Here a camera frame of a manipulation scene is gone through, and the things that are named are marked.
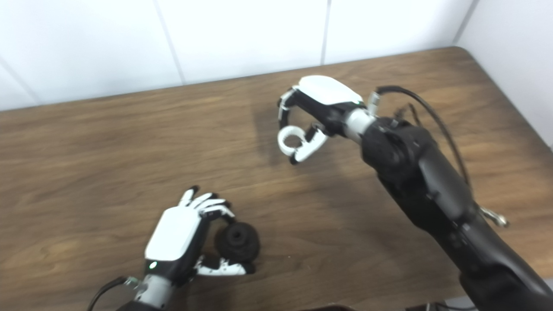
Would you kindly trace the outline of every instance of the black foam object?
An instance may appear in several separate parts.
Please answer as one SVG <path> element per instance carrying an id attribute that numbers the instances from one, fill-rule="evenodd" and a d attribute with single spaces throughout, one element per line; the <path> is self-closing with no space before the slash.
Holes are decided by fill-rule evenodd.
<path id="1" fill-rule="evenodd" d="M 217 233 L 215 248 L 222 257 L 242 263 L 254 261 L 259 255 L 261 245 L 253 226 L 245 222 L 235 222 Z"/>

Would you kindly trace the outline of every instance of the white ring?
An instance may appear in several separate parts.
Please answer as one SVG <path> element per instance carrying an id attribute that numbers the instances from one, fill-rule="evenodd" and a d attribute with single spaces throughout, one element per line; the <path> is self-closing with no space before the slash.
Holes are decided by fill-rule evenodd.
<path id="1" fill-rule="evenodd" d="M 303 129 L 293 125 L 288 125 L 283 127 L 278 132 L 277 140 L 278 140 L 278 146 L 280 148 L 280 151 L 282 151 L 282 153 L 286 154 L 287 156 L 291 156 L 292 154 L 294 154 L 294 152 L 296 152 L 296 148 L 288 147 L 284 143 L 284 141 L 290 136 L 295 136 L 299 138 L 302 144 L 305 143 L 306 141 L 305 132 Z"/>

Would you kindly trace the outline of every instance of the wood grain surface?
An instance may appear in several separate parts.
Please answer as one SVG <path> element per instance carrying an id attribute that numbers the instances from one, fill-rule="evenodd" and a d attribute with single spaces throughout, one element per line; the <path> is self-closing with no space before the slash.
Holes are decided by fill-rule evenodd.
<path id="1" fill-rule="evenodd" d="M 553 154 L 475 61 L 447 48 L 0 113 L 0 308 L 84 310 L 105 282 L 141 276 L 161 212 L 194 184 L 233 202 L 263 248 L 256 274 L 198 277 L 172 310 L 391 310 L 462 295 L 453 264 L 355 143 L 329 139 L 297 166 L 281 154 L 277 99 L 311 74 L 364 98 L 401 85 L 434 105 L 477 201 L 512 222 L 501 237 L 553 276 Z M 386 96 L 380 114 L 407 102 Z M 97 310 L 131 297 L 114 290 Z"/>

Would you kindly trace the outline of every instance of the robotic hand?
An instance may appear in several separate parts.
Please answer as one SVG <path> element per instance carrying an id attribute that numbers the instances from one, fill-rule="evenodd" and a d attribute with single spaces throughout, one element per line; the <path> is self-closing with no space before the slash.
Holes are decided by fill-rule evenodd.
<path id="1" fill-rule="evenodd" d="M 389 92 L 406 94 L 426 108 L 446 136 L 464 178 L 426 129 L 398 115 L 376 115 L 380 96 Z M 399 86 L 379 87 L 365 105 L 360 95 L 344 84 L 326 76 L 307 76 L 280 98 L 278 106 L 278 143 L 292 164 L 313 154 L 326 136 L 339 135 L 360 145 L 363 161 L 376 170 L 402 211 L 428 232 L 459 268 L 461 285 L 480 311 L 553 309 L 552 290 L 485 221 L 486 217 L 498 226 L 508 224 L 505 217 L 475 202 L 451 135 L 417 94 Z M 318 120 L 307 134 L 288 125 L 294 106 Z M 291 135 L 298 136 L 301 145 L 286 146 L 284 140 Z"/>
<path id="2" fill-rule="evenodd" d="M 190 188 L 177 206 L 163 212 L 146 247 L 144 280 L 115 279 L 100 289 L 88 311 L 100 295 L 119 284 L 132 286 L 137 294 L 118 311 L 158 311 L 165 310 L 173 292 L 196 275 L 237 276 L 255 272 L 252 262 L 260 249 L 255 229 L 236 222 L 225 199 L 213 193 L 194 199 L 197 191 L 196 186 Z M 210 222 L 219 218 L 228 223 L 216 235 L 215 245 L 221 258 L 202 255 Z"/>

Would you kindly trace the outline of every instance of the wire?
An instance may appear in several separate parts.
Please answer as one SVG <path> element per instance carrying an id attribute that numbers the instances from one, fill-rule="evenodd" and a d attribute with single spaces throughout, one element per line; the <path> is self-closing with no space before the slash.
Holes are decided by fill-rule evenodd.
<path id="1" fill-rule="evenodd" d="M 449 306 L 447 304 L 443 304 L 443 303 L 439 303 L 439 302 L 435 302 L 434 304 L 439 306 L 439 307 L 446 308 L 446 309 L 449 309 L 449 310 L 455 310 L 455 311 L 476 310 L 476 306 L 472 306 L 472 307 L 452 307 L 452 306 Z"/>
<path id="2" fill-rule="evenodd" d="M 114 288 L 115 286 L 125 284 L 127 279 L 128 279 L 127 277 L 118 277 L 113 281 L 108 282 L 106 285 L 102 286 L 102 288 L 100 288 L 100 290 L 96 293 L 96 295 L 94 295 L 94 297 L 90 301 L 90 304 L 88 305 L 88 308 L 86 309 L 86 311 L 92 311 L 92 309 L 94 308 L 94 305 L 96 304 L 96 302 L 98 301 L 101 295 L 103 295 L 108 290 Z"/>
<path id="3" fill-rule="evenodd" d="M 453 156 L 455 157 L 455 161 L 457 162 L 457 165 L 459 166 L 459 171 L 461 175 L 463 176 L 463 179 L 465 180 L 465 183 L 468 185 L 468 187 L 471 189 L 471 181 L 468 176 L 467 168 L 465 167 L 465 163 L 463 161 L 463 158 L 461 157 L 461 153 L 459 152 L 459 149 L 457 148 L 457 145 L 455 144 L 455 141 L 453 140 L 453 137 L 451 136 L 450 131 L 447 129 L 445 123 L 442 121 L 440 116 L 436 113 L 434 108 L 430 106 L 429 103 L 427 103 L 424 99 L 422 99 L 419 95 L 416 93 L 409 91 L 407 89 L 404 89 L 401 86 L 397 85 L 387 85 L 387 86 L 379 86 L 376 89 L 376 93 L 379 95 L 384 95 L 386 93 L 403 93 L 410 97 L 412 97 L 415 101 L 417 101 L 419 104 L 421 104 L 424 109 L 430 114 L 430 116 L 434 119 L 442 133 L 444 134 L 447 144 L 449 144 L 451 151 L 453 151 Z"/>

